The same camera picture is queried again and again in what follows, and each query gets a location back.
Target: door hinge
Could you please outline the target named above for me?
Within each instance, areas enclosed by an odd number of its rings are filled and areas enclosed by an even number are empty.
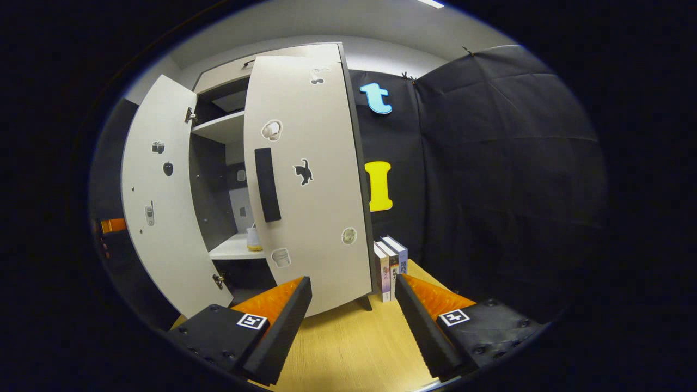
[[[225,280],[222,276],[218,276],[216,274],[213,274],[213,282],[218,286],[219,289],[222,290],[222,283]]]
[[[188,123],[189,120],[193,120],[193,124],[197,122],[196,113],[194,113],[194,111],[191,110],[190,107],[186,109],[186,117],[184,118],[184,122]]]

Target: ceiling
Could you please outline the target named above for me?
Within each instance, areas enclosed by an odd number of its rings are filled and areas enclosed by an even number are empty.
[[[177,47],[180,68],[230,50],[274,38],[310,35],[382,40],[454,60],[471,51],[515,42],[447,4],[436,9],[417,0],[270,0],[246,8]]]

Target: white wall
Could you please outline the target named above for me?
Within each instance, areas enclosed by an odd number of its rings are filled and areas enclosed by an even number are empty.
[[[171,56],[162,57],[161,60],[154,63],[141,75],[140,79],[126,92],[124,98],[140,105],[143,102],[143,98],[145,98],[145,95],[153,84],[155,84],[155,81],[160,75],[165,75],[176,81],[180,73],[181,69],[176,65]]]
[[[178,79],[175,80],[183,86],[193,89],[194,83],[196,83],[202,72],[222,63],[247,56],[248,54],[273,50],[279,47],[317,42],[342,42],[344,44],[346,64],[352,70],[371,70],[392,75],[401,75],[406,71],[409,76],[420,77],[447,63],[445,59],[432,54],[369,38],[353,36],[297,36],[276,38],[244,45],[207,59],[202,59],[182,69]]]

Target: orange object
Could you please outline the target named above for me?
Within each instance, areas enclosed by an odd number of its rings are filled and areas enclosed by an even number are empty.
[[[419,301],[421,301],[421,304],[426,308],[426,311],[434,321],[436,321],[438,315],[476,304],[476,302],[471,299],[459,296],[446,289],[424,282],[421,279],[414,278],[405,273],[403,273],[402,276],[406,279],[406,282],[409,283],[414,294],[416,294],[416,298],[419,298]]]
[[[102,233],[120,232],[126,230],[126,221],[123,218],[108,219],[102,221]]]
[[[269,323],[268,329],[266,330],[268,332],[281,314],[281,311],[283,311],[283,308],[286,307],[286,303],[288,303],[288,300],[291,298],[296,288],[298,288],[298,283],[300,283],[301,280],[302,276],[266,290],[257,296],[253,296],[233,306],[231,309],[237,310],[238,312],[266,317]]]

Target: ceiling light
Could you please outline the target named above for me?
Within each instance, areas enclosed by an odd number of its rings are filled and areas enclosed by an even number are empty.
[[[428,4],[433,8],[442,8],[443,7],[443,5],[441,3],[438,3],[437,1],[434,1],[434,0],[419,0],[419,1],[421,1],[423,4]]]

